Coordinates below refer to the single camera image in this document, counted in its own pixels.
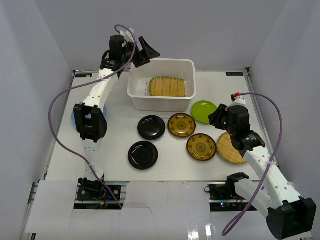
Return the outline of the round woven bamboo plate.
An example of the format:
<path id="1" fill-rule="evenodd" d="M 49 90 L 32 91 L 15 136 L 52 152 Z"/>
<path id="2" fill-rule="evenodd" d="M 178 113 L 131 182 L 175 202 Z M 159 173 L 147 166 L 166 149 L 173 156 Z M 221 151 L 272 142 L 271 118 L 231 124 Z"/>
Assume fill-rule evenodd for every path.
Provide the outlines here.
<path id="1" fill-rule="evenodd" d="M 247 163 L 233 147 L 231 137 L 227 132 L 219 136 L 216 145 L 219 155 L 228 163 L 233 165 L 244 165 Z"/>

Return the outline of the rectangular woven bamboo plate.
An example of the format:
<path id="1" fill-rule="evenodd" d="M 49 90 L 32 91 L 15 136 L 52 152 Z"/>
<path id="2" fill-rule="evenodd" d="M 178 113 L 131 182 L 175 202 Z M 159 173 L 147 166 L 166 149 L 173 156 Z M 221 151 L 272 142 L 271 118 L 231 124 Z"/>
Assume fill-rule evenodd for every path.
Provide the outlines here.
<path id="1" fill-rule="evenodd" d="M 186 97 L 186 80 L 172 76 L 156 76 L 148 84 L 153 97 Z"/>

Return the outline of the light blue plate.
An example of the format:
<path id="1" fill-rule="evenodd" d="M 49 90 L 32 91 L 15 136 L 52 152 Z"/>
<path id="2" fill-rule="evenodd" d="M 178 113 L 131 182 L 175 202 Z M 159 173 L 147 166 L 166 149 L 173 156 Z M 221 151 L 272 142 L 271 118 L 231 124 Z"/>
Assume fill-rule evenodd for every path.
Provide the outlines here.
<path id="1" fill-rule="evenodd" d="M 104 105 L 103 106 L 103 110 L 102 110 L 102 113 L 103 113 L 103 116 L 104 118 L 106 119 L 107 118 L 107 115 L 108 115 L 108 110 L 107 110 L 107 107 Z M 74 115 L 74 112 L 72 111 L 71 113 L 71 123 L 74 127 L 76 127 L 76 121 L 75 121 L 75 115 Z"/>

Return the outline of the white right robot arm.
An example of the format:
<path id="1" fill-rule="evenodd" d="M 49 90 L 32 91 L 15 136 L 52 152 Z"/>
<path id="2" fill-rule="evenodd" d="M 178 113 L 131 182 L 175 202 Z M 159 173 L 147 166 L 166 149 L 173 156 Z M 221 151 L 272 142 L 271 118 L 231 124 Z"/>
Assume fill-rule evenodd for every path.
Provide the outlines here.
<path id="1" fill-rule="evenodd" d="M 226 177 L 226 195 L 244 197 L 265 218 L 279 240 L 312 229 L 316 204 L 302 197 L 275 165 L 264 141 L 253 131 L 257 121 L 242 72 L 196 76 L 194 63 L 183 59 L 153 59 L 130 70 L 128 95 L 137 110 L 171 112 L 162 138 L 155 181 L 197 181 Z M 260 179 L 255 187 L 244 173 L 232 173 L 213 162 L 220 148 L 205 138 L 227 137 L 231 147 Z"/>

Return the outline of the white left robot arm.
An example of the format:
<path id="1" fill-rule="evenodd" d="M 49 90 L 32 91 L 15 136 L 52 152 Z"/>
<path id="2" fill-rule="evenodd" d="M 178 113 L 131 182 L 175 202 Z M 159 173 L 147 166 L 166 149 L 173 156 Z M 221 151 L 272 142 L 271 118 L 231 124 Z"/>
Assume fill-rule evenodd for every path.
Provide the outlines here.
<path id="1" fill-rule="evenodd" d="M 84 177 L 94 181 L 104 176 L 101 145 L 107 133 L 108 124 L 103 114 L 106 100 L 119 79 L 120 70 L 126 63 L 138 68 L 160 57 L 141 36 L 138 38 L 142 50 L 134 46 L 132 37 L 113 35 L 109 40 L 109 50 L 101 60 L 98 72 L 99 82 L 93 86 L 86 99 L 73 108 L 75 126 L 84 147 L 84 157 L 88 161 Z"/>

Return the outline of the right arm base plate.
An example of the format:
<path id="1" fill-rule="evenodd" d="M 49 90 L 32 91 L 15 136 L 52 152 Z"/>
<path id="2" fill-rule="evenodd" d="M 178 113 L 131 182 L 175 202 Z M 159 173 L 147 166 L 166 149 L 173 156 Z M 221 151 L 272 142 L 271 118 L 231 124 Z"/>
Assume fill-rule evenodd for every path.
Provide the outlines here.
<path id="1" fill-rule="evenodd" d="M 204 192 L 209 196 L 211 212 L 241 212 L 248 204 L 244 198 L 232 196 L 224 183 L 208 184 Z"/>

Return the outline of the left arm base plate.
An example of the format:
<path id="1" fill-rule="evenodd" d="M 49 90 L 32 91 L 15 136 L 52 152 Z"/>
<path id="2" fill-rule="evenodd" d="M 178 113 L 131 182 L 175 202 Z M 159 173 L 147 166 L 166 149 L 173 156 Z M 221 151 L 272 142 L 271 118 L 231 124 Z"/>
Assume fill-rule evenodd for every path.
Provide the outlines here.
<path id="1" fill-rule="evenodd" d="M 121 201 L 122 186 L 117 184 L 108 185 L 109 190 L 98 180 L 79 178 L 75 197 L 76 205 L 89 205 L 106 207 L 107 205 L 118 205 Z"/>

